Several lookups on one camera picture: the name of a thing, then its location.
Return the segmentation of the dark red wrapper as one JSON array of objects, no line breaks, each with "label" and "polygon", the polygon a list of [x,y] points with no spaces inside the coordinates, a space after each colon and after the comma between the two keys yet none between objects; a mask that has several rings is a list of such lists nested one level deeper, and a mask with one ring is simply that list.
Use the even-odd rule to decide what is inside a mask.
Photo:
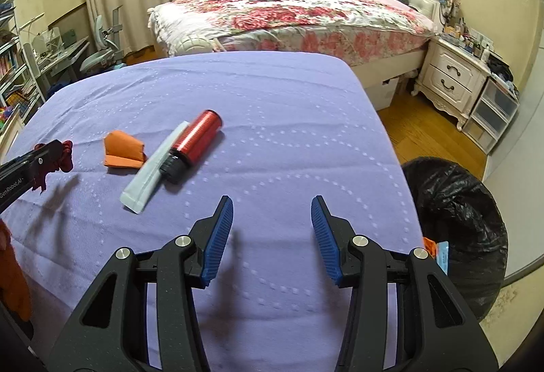
[{"label": "dark red wrapper", "polygon": [[[73,160],[72,160],[73,143],[69,140],[63,141],[62,143],[64,145],[64,160],[63,160],[64,165],[60,170],[64,173],[68,173],[73,169]],[[46,143],[37,143],[33,147],[33,150],[42,145],[46,145]],[[45,181],[45,185],[32,186],[32,190],[37,190],[38,188],[40,188],[41,192],[44,192],[46,190],[46,181]]]}]

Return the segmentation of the white sachet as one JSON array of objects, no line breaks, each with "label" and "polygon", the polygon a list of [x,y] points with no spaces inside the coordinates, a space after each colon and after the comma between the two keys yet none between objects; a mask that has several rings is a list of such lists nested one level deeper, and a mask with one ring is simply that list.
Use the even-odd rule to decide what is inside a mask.
[{"label": "white sachet", "polygon": [[168,156],[171,146],[178,136],[188,127],[189,122],[180,123],[162,141],[156,151],[144,163],[136,173],[132,181],[124,188],[120,196],[121,204],[131,212],[139,215],[148,203],[153,191],[156,189],[162,175],[159,168]]}]

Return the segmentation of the red cylindrical tube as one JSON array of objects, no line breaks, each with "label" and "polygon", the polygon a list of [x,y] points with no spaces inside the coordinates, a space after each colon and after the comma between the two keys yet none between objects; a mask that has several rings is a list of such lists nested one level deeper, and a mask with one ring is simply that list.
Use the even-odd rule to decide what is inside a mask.
[{"label": "red cylindrical tube", "polygon": [[203,156],[222,127],[222,118],[212,109],[203,111],[174,140],[159,167],[165,181],[178,184],[184,173]]}]

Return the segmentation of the light blue packet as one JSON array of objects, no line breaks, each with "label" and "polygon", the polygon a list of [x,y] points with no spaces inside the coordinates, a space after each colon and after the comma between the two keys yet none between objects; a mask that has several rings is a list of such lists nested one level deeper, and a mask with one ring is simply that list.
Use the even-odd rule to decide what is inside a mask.
[{"label": "light blue packet", "polygon": [[447,241],[441,241],[436,247],[435,260],[443,272],[447,274],[449,268],[449,243]]}]

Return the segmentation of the black trash bag bin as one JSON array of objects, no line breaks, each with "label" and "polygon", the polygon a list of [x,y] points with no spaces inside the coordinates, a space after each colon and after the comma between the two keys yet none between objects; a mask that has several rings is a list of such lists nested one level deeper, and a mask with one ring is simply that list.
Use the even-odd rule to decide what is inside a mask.
[{"label": "black trash bag bin", "polygon": [[418,157],[402,170],[422,234],[449,245],[448,276],[477,320],[484,320],[508,258],[507,230],[491,192],[466,168],[439,157]]}]

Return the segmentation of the bookshelf with books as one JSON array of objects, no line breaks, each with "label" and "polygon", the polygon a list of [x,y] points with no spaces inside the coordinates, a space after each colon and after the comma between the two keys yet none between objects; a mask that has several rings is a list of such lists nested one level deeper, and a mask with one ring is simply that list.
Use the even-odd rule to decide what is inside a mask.
[{"label": "bookshelf with books", "polygon": [[1,156],[43,102],[19,35],[15,0],[1,0]]}]

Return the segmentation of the orange paper piece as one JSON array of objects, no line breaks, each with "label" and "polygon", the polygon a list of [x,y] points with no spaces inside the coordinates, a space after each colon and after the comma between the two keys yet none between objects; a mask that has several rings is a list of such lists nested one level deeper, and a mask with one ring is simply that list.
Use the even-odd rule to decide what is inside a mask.
[{"label": "orange paper piece", "polygon": [[123,131],[112,131],[104,138],[104,165],[108,168],[141,168],[147,157],[144,143]]}]

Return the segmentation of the desk with clutter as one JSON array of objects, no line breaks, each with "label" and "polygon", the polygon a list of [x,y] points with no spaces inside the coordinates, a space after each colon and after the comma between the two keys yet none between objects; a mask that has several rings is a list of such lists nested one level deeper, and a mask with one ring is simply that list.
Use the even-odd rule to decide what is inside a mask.
[{"label": "desk with clutter", "polygon": [[64,86],[79,81],[79,65],[94,47],[87,10],[81,5],[48,26],[37,30],[45,13],[36,15],[18,28],[30,77],[42,101]]}]

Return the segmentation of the purple tablecloth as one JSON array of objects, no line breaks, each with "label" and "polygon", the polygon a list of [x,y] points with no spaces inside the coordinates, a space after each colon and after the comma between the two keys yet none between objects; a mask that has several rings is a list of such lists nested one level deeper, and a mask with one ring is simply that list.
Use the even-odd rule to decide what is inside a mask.
[{"label": "purple tablecloth", "polygon": [[[104,165],[120,130],[152,154],[183,121],[223,121],[177,185],[161,184],[140,214],[120,201],[134,174]],[[114,251],[155,250],[234,204],[219,273],[194,292],[215,371],[331,371],[351,293],[325,272],[311,222],[322,196],[335,216],[383,248],[421,245],[414,203],[393,146],[359,80],[326,55],[191,55],[102,73],[55,93],[9,149],[73,143],[74,167],[47,177],[3,215],[32,292],[32,348],[46,357]]]}]

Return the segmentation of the white sliding wardrobe door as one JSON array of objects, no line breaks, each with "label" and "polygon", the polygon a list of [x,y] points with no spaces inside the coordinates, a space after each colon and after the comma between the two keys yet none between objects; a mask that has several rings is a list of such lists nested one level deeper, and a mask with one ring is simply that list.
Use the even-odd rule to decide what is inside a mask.
[{"label": "white sliding wardrobe door", "polygon": [[543,265],[543,21],[536,27],[530,68],[514,121],[488,158],[484,184],[508,234],[505,281]]}]

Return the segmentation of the translucent plastic drawer unit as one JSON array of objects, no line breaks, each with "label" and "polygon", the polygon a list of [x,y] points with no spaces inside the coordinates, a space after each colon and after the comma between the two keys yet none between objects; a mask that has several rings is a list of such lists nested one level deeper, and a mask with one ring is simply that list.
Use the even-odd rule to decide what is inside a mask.
[{"label": "translucent plastic drawer unit", "polygon": [[493,74],[488,77],[462,132],[488,155],[514,120],[519,100],[510,86]]}]

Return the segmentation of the white two-drawer nightstand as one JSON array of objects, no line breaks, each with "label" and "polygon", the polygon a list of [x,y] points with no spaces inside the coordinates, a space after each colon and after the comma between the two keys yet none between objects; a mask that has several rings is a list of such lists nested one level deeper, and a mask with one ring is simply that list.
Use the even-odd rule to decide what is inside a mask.
[{"label": "white two-drawer nightstand", "polygon": [[455,117],[461,132],[490,75],[482,60],[435,37],[429,42],[411,95],[421,93],[438,111]]}]

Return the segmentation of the white under-bed storage box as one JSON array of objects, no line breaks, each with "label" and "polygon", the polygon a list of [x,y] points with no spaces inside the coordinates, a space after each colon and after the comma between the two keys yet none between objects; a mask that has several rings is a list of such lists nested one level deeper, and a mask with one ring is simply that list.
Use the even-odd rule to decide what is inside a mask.
[{"label": "white under-bed storage box", "polygon": [[395,95],[399,78],[394,77],[374,86],[366,87],[365,92],[376,112],[389,108]]}]

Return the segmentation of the pink floral bedspread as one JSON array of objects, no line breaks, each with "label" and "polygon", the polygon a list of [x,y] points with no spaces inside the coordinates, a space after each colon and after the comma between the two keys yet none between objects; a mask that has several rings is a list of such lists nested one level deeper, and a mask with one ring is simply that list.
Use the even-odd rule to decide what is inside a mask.
[{"label": "pink floral bedspread", "polygon": [[167,56],[301,51],[358,66],[416,50],[436,33],[428,17],[396,0],[175,0],[148,14]]}]

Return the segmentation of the clutter on nightstand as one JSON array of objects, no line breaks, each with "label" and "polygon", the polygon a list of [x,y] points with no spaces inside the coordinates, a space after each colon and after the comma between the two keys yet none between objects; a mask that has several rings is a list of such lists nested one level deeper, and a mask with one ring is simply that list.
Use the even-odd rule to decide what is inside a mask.
[{"label": "clutter on nightstand", "polygon": [[509,91],[517,93],[510,66],[494,50],[493,41],[469,27],[460,15],[460,1],[439,0],[439,18],[443,26],[443,38],[484,62],[494,77],[498,77]]}]

